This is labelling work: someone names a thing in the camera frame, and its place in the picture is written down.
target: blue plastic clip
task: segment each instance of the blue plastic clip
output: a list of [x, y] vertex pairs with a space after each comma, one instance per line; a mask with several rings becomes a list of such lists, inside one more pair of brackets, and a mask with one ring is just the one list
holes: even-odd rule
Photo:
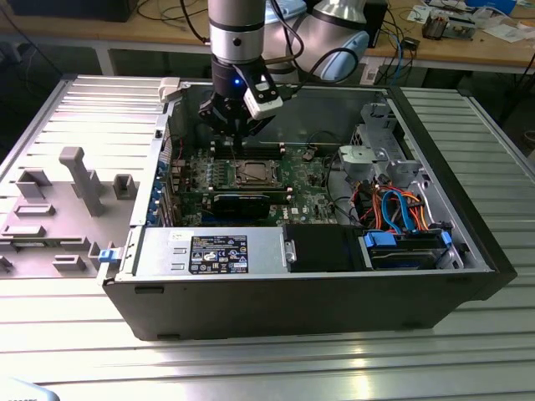
[[117, 249], [103, 249], [99, 254], [100, 263], [117, 263], [120, 261], [119, 251]]
[[394, 234], [384, 231], [370, 231], [364, 236], [364, 244], [367, 248], [375, 246], [397, 246]]
[[442, 237], [442, 240], [444, 241], [444, 243], [446, 244], [446, 246], [449, 248], [451, 246], [451, 243], [453, 242], [451, 240], [450, 233], [448, 231], [443, 231], [441, 233], [441, 237]]

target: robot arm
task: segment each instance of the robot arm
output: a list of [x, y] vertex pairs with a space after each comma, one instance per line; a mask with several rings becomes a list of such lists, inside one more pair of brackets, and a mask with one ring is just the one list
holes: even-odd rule
[[283, 106], [262, 58], [265, 12], [265, 0], [208, 1], [214, 91], [199, 115], [238, 148]]

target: gray plastic part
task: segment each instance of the gray plastic part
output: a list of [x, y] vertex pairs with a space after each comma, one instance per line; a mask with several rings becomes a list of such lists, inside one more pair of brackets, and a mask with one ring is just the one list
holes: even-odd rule
[[13, 264], [5, 256], [0, 256], [0, 267], [3, 268], [4, 271], [9, 272], [11, 270], [10, 267], [13, 267]]
[[50, 186], [48, 177], [42, 170], [26, 169], [16, 183], [24, 198], [30, 202], [43, 202], [44, 194], [39, 189], [41, 186]]
[[102, 215], [104, 207], [100, 203], [98, 188], [94, 187], [84, 166], [84, 150], [80, 147], [65, 146], [59, 155], [59, 163], [69, 169], [90, 215]]
[[18, 252], [18, 248], [11, 241], [1, 241], [0, 252]]
[[118, 174], [114, 178], [114, 192], [118, 201], [133, 201], [137, 196], [135, 182], [130, 174]]
[[1, 234], [13, 238], [40, 237], [46, 234], [46, 230], [43, 226], [6, 226]]
[[96, 270], [100, 269], [99, 255], [100, 255], [100, 246], [96, 242], [93, 242], [91, 244], [89, 252], [87, 252], [87, 257], [89, 261], [93, 264]]
[[[11, 270], [10, 277], [95, 277], [98, 269], [88, 257], [87, 250], [65, 251], [59, 241], [52, 239], [69, 241], [86, 237], [89, 243], [98, 242], [102, 249], [106, 249], [110, 241], [122, 246], [128, 236], [135, 201], [117, 200], [112, 183], [104, 182], [100, 201], [106, 209], [105, 218], [94, 218], [87, 212], [85, 203], [76, 198], [70, 182], [53, 181], [51, 186], [44, 186], [41, 190], [47, 202], [53, 204], [56, 210], [54, 215], [17, 216], [14, 213], [17, 207], [28, 205], [28, 201], [20, 196], [13, 211], [6, 216], [4, 224], [0, 227], [2, 232], [5, 226], [43, 226], [47, 232], [46, 236], [38, 238], [39, 241], [30, 241], [25, 245], [18, 238], [0, 237], [0, 255], [7, 257], [16, 267]], [[38, 242], [44, 242], [46, 246], [37, 246]], [[85, 261], [87, 268], [83, 271], [59, 272], [52, 263], [54, 256], [62, 253], [79, 255]], [[2, 276], [4, 274], [0, 268], [0, 277]]]
[[83, 271], [86, 268], [79, 255], [56, 255], [52, 264], [59, 272]]
[[76, 238], [72, 241], [61, 241], [60, 245], [66, 251], [88, 251], [91, 246], [86, 237]]
[[15, 208], [14, 213], [18, 217], [37, 217], [37, 216], [52, 216], [56, 210], [49, 203], [42, 205], [20, 205]]
[[[93, 184], [95, 190], [97, 191], [97, 194], [102, 195], [102, 191], [104, 189], [104, 186], [100, 182], [99, 176], [97, 175], [97, 172], [95, 170], [88, 170], [89, 172], [89, 181], [91, 181], [91, 184]], [[81, 198], [82, 195], [78, 192], [76, 189], [76, 184], [72, 183], [73, 191], [76, 194], [78, 198]]]

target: metal slotted surface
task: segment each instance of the metal slotted surface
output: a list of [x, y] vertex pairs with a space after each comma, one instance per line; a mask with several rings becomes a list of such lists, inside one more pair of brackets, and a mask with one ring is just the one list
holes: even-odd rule
[[[448, 100], [457, 104], [453, 109], [419, 97], [430, 111], [422, 113], [423, 119], [447, 113], [474, 117], [469, 99], [446, 93], [454, 94]], [[433, 107], [444, 113], [434, 114]], [[454, 124], [448, 127], [451, 137], [437, 131], [448, 140], [437, 139], [441, 135], [433, 131], [444, 152], [512, 155], [490, 131], [472, 133], [486, 140], [458, 145], [454, 135], [459, 132]], [[501, 163], [514, 167], [514, 162]], [[511, 195], [501, 198], [499, 186], [487, 186], [486, 176], [507, 182], [515, 201], [527, 200], [514, 218], [503, 212], [486, 219], [502, 244], [529, 241], [532, 182], [527, 175], [471, 170], [456, 173], [474, 201], [510, 200]], [[486, 302], [463, 305], [433, 330], [412, 332], [146, 343], [132, 335], [93, 279], [0, 281], [0, 371], [76, 401], [533, 400], [535, 262], [528, 246], [504, 247], [519, 272], [517, 280]]]
[[43, 169], [51, 181], [71, 181], [58, 162], [64, 146], [84, 148], [84, 164], [102, 181], [130, 174], [139, 181], [163, 112], [160, 79], [80, 75], [60, 83], [40, 116], [28, 127], [25, 146], [8, 170], [0, 171], [0, 225], [20, 192], [23, 169]]
[[[474, 99], [455, 90], [403, 92], [517, 270], [519, 278], [512, 285], [531, 284], [535, 279], [532, 167]], [[409, 141], [407, 145], [414, 150]]]

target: power supply label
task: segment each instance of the power supply label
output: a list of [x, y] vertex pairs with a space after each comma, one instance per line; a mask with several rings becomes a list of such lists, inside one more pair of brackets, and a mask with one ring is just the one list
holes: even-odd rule
[[190, 273], [249, 273], [247, 236], [193, 236]]

